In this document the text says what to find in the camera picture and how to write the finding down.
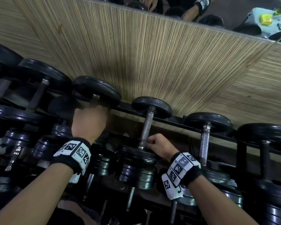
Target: hand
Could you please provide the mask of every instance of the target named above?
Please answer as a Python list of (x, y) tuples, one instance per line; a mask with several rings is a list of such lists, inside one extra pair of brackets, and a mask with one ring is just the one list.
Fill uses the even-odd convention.
[(165, 158), (169, 162), (171, 162), (173, 155), (179, 152), (161, 133), (149, 136), (147, 146), (157, 155)]
[(194, 5), (189, 10), (187, 10), (183, 16), (182, 19), (185, 21), (193, 21), (197, 16), (199, 15), (199, 7), (198, 5)]
[(92, 144), (103, 132), (106, 125), (106, 114), (101, 106), (96, 108), (75, 109), (72, 135), (81, 137)]
[(140, 2), (145, 4), (149, 12), (152, 12), (156, 8), (158, 0), (140, 0)]

